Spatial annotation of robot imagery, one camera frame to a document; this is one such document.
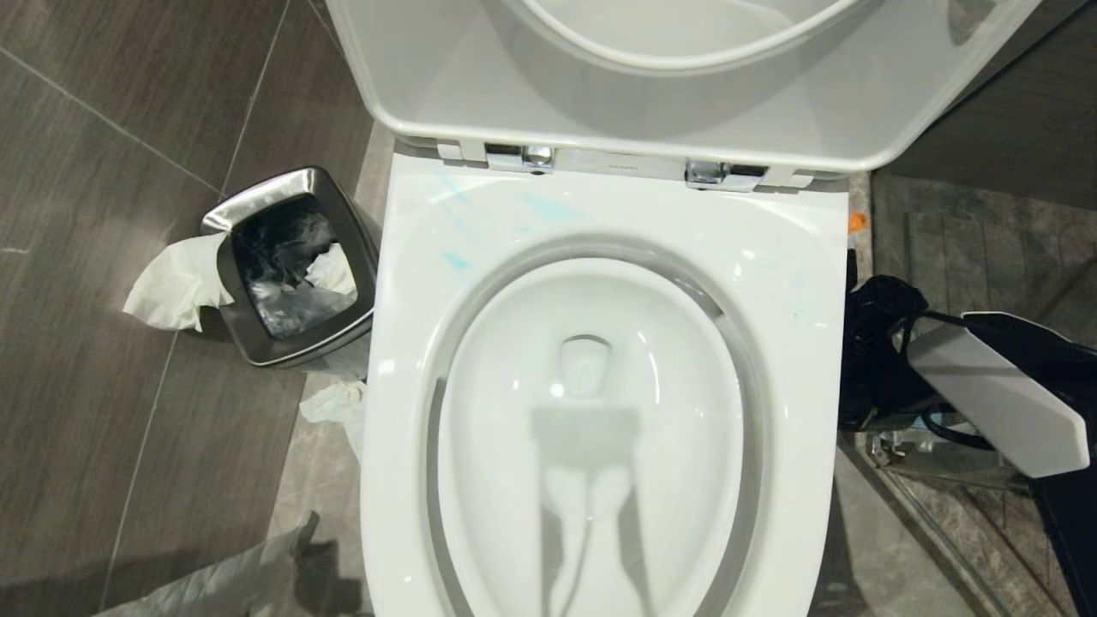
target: white plastic object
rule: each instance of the white plastic object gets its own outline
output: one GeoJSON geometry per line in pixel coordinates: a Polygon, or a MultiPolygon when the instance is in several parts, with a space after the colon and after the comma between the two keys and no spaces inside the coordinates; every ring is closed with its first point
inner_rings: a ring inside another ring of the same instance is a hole
{"type": "MultiPolygon", "coordinates": [[[[514,10],[521,0],[329,5],[366,105],[399,135],[848,172],[902,153],[1039,4],[996,0],[972,23],[961,2],[836,2],[840,14],[796,45],[657,75],[577,56],[514,10]]],[[[627,35],[665,40],[664,27],[708,18],[649,20],[627,35]]]]}
{"type": "Polygon", "coordinates": [[[233,302],[217,273],[225,237],[218,233],[169,245],[142,271],[122,311],[155,328],[202,332],[202,306],[233,302]]]}
{"type": "Polygon", "coordinates": [[[1086,423],[966,328],[942,324],[911,343],[911,366],[1029,478],[1089,467],[1086,423]]]}

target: toilet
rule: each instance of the toilet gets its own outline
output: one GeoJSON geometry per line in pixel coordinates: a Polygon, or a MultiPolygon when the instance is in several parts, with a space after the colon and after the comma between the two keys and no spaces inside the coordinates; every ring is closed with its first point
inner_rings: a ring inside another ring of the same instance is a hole
{"type": "Polygon", "coordinates": [[[795,616],[849,173],[1038,0],[329,0],[389,178],[362,436],[381,617],[795,616]]]}

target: gray tile floor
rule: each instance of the gray tile floor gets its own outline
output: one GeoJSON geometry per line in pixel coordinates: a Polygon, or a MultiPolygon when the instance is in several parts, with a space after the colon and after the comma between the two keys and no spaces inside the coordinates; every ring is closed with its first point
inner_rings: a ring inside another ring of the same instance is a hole
{"type": "Polygon", "coordinates": [[[88,615],[263,539],[304,375],[121,307],[234,190],[352,190],[372,121],[323,2],[0,2],[0,613],[88,615]]]}

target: crumpled tissue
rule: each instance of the crumpled tissue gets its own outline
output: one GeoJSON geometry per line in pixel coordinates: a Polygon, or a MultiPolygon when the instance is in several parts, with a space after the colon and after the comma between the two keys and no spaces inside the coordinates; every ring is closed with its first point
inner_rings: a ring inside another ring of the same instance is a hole
{"type": "Polygon", "coordinates": [[[217,249],[225,236],[199,236],[165,248],[137,278],[122,311],[155,328],[202,332],[201,306],[233,302],[217,273],[217,249]]]}
{"type": "Polygon", "coordinates": [[[308,266],[305,280],[314,287],[342,293],[358,300],[358,288],[354,285],[354,274],[347,261],[342,245],[332,243],[331,248],[308,266]]]}
{"type": "Polygon", "coordinates": [[[362,434],[365,429],[365,384],[340,381],[313,394],[298,405],[301,415],[310,423],[341,424],[350,440],[358,464],[362,464],[362,434]]]}

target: trash can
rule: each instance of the trash can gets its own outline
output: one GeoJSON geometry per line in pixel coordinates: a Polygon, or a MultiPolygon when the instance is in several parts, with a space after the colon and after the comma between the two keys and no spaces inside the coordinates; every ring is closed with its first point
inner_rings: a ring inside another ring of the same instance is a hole
{"type": "Polygon", "coordinates": [[[202,218],[222,232],[220,314],[248,362],[364,377],[381,228],[331,176],[306,167],[233,195],[202,218]]]}

